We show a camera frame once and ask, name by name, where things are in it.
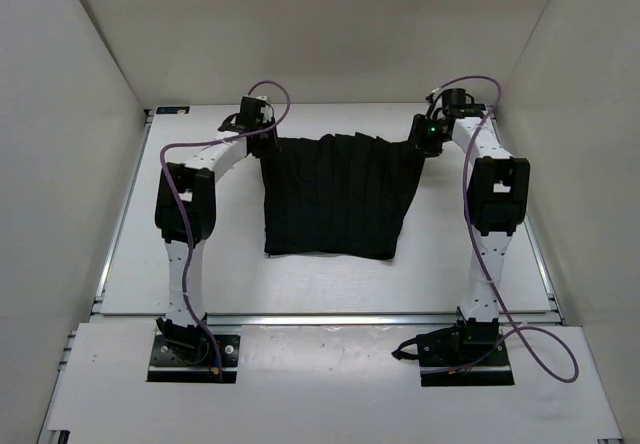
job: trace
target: white surface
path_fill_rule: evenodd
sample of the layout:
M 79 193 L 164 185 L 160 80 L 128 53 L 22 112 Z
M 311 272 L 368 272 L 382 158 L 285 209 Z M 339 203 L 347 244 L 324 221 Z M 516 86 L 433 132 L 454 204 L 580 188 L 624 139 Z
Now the white surface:
M 553 328 L 580 361 L 560 384 L 515 339 L 515 386 L 421 388 L 415 362 L 390 352 L 415 328 L 242 330 L 234 385 L 147 383 L 153 322 L 85 324 L 55 401 L 50 429 L 69 444 L 224 442 L 308 444 L 563 443 L 619 437 L 579 328 Z M 571 373 L 564 351 L 531 335 L 542 359 Z
M 415 102 L 450 78 L 506 81 L 547 0 L 87 0 L 146 107 L 232 104 L 283 81 L 294 102 Z M 492 96 L 489 86 L 480 96 Z
M 115 254 L 102 307 L 105 314 L 163 314 L 169 272 L 155 209 L 160 148 L 212 138 L 237 106 L 192 107 L 156 116 Z M 298 105 L 281 136 L 320 138 L 360 131 L 404 140 L 421 104 Z M 254 158 L 217 184 L 216 228 L 204 251 L 203 294 L 210 313 L 454 312 L 468 283 L 471 245 L 462 212 L 463 153 L 453 143 L 427 160 L 404 221 L 393 261 L 352 256 L 264 255 L 264 186 Z M 194 150 L 175 150 L 182 160 Z M 517 311 L 549 310 L 524 227 L 506 256 L 502 289 Z
M 502 128 L 570 323 L 625 442 L 640 442 L 640 0 L 551 0 L 506 89 Z
M 35 442 L 144 114 L 77 0 L 0 0 L 0 442 Z

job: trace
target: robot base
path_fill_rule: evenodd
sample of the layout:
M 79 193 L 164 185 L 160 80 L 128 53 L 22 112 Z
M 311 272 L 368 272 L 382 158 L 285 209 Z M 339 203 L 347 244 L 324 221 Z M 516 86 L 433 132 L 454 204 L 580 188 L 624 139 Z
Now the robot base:
M 418 347 L 418 362 L 420 363 L 420 381 L 422 387 L 447 387 L 447 386 L 512 386 L 514 384 L 509 355 L 504 343 L 496 348 L 490 356 L 464 371 L 452 373 L 435 373 L 429 371 L 464 365 L 467 362 L 482 357 L 471 357 L 461 362 L 459 355 L 454 353 L 434 354 L 430 352 L 438 342 L 429 343 L 422 341 Z
M 214 356 L 203 354 L 197 361 L 180 357 L 180 351 L 161 333 L 153 340 L 147 381 L 149 382 L 200 382 L 210 384 L 234 384 L 240 355 L 240 336 L 216 335 L 222 359 L 222 379 L 213 371 Z
M 418 361 L 422 387 L 511 386 L 514 380 L 507 347 L 504 343 L 495 345 L 501 337 L 499 329 L 497 319 L 477 322 L 461 318 L 452 327 L 418 334 L 391 355 L 398 360 Z M 403 351 L 413 345 L 418 354 Z M 476 361 L 469 369 L 447 371 Z

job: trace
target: white table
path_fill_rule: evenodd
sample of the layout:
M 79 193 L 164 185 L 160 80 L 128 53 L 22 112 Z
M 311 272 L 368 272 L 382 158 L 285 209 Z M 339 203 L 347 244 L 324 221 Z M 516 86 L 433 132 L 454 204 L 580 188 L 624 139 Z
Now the white table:
M 356 131 L 404 140 L 424 104 L 295 105 L 281 136 L 320 138 Z M 159 315 L 168 304 L 168 260 L 155 209 L 160 148 L 212 139 L 237 106 L 194 106 L 185 115 L 157 115 L 113 258 L 102 306 L 105 315 Z M 180 162 L 194 150 L 175 150 Z M 264 188 L 259 162 L 240 162 L 218 183 L 218 221 L 207 242 L 206 310 L 219 314 L 451 313 L 467 284 L 471 256 L 462 215 L 463 153 L 453 143 L 426 161 L 407 213 L 395 259 L 264 254 Z M 502 291 L 519 312 L 550 309 L 524 226 L 509 248 Z
M 233 385 L 147 383 L 153 320 L 83 324 L 53 404 L 49 429 L 68 444 L 562 443 L 619 438 L 580 328 L 552 327 L 581 375 L 552 380 L 517 339 L 508 349 L 515 385 L 421 388 L 415 362 L 389 352 L 412 327 L 242 328 Z M 541 358 L 570 375 L 546 336 Z

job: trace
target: black cloth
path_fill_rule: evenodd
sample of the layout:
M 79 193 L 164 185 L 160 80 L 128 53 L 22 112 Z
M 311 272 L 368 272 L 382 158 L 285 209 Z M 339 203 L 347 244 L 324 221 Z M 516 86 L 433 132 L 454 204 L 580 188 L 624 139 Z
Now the black cloth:
M 265 252 L 392 259 L 424 157 L 364 134 L 278 138 L 260 159 Z

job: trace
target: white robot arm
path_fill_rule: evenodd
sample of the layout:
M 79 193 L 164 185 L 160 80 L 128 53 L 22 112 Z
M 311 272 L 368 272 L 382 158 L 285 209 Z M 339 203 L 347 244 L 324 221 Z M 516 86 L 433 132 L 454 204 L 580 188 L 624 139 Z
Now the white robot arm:
M 468 163 L 473 170 L 465 183 L 465 206 L 468 209 L 465 217 L 468 217 L 480 257 L 498 289 L 507 248 L 525 217 L 530 166 L 526 159 L 513 157 L 500 145 L 490 125 L 481 128 L 472 143 L 472 137 L 487 111 L 482 105 L 469 104 L 467 96 L 464 89 L 444 91 L 442 118 L 434 118 L 437 112 L 417 114 L 409 140 L 425 157 L 440 155 L 443 143 L 450 140 L 463 152 L 469 153 Z M 405 341 L 392 353 L 393 356 L 420 360 L 421 368 L 425 369 L 422 372 L 423 385 L 458 385 L 465 380 L 471 385 L 512 383 L 506 349 L 504 346 L 496 349 L 500 339 L 497 298 L 475 251 L 471 256 L 467 289 L 459 302 L 457 314 L 458 320 L 453 327 Z M 402 351 L 412 344 L 418 345 L 418 355 Z M 485 368 L 484 372 L 467 372 L 463 373 L 464 376 L 455 377 L 438 371 L 438 368 L 453 369 L 478 359 L 482 363 L 476 367 L 494 369 L 486 372 Z
M 471 136 L 480 124 L 480 120 L 481 118 L 479 117 L 468 117 L 455 121 L 452 140 L 460 146 L 463 152 L 467 152 L 469 149 Z M 474 142 L 473 148 L 470 149 L 469 152 L 471 153 L 470 163 L 475 163 L 476 159 L 480 158 L 507 161 L 513 158 L 513 156 L 500 145 L 494 130 L 490 126 L 482 128 Z M 494 191 L 508 193 L 509 189 L 500 183 L 495 183 Z M 493 277 L 496 288 L 499 289 L 504 258 L 513 233 L 494 231 L 482 235 L 482 232 L 476 227 L 473 227 L 472 232 L 478 243 L 480 252 L 484 257 L 484 263 L 491 277 Z M 469 319 L 475 319 L 478 322 L 492 322 L 497 319 L 499 315 L 496 297 L 482 272 L 475 252 L 471 254 L 469 285 L 460 303 L 460 311 L 467 321 Z
M 240 112 L 229 116 L 218 130 L 215 141 L 237 137 L 238 134 L 264 129 L 273 123 L 273 108 L 266 97 L 244 97 Z M 216 222 L 216 183 L 237 162 L 248 154 L 257 155 L 265 145 L 274 144 L 275 129 L 259 136 L 205 147 L 185 163 L 168 163 L 167 168 L 180 193 L 189 217 L 193 235 L 193 253 L 183 282 L 189 254 L 188 238 L 166 177 L 160 175 L 155 222 L 162 231 L 169 257 L 169 308 L 158 327 L 164 337 L 185 349 L 196 349 L 200 339 L 198 323 L 187 308 L 188 296 L 193 314 L 200 320 L 206 312 L 202 301 L 202 256 L 204 246 Z
M 215 140 L 235 135 L 237 135 L 235 132 L 223 131 L 216 135 Z M 247 157 L 247 140 L 239 139 L 201 150 L 184 164 L 184 168 L 194 171 L 206 169 L 212 172 L 215 185 L 229 169 L 245 157 Z M 192 197 L 192 191 L 187 191 L 183 199 L 190 202 Z M 212 212 L 215 213 L 215 199 L 211 200 L 210 205 Z M 191 306 L 201 319 L 204 319 L 206 314 L 202 301 L 202 254 L 206 242 L 206 239 L 202 239 L 195 245 L 186 278 Z M 186 308 L 182 291 L 182 275 L 189 253 L 188 244 L 177 239 L 165 239 L 165 247 L 169 255 L 169 309 L 166 319 L 182 327 L 195 326 L 196 323 Z

